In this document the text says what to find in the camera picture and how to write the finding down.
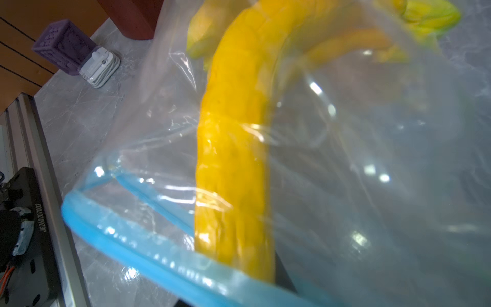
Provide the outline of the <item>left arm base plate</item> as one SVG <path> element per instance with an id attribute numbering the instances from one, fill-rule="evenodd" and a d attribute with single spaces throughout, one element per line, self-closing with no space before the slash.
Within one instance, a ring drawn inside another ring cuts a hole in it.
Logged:
<path id="1" fill-rule="evenodd" d="M 61 290 L 33 168 L 1 184 L 1 306 L 51 306 Z"/>

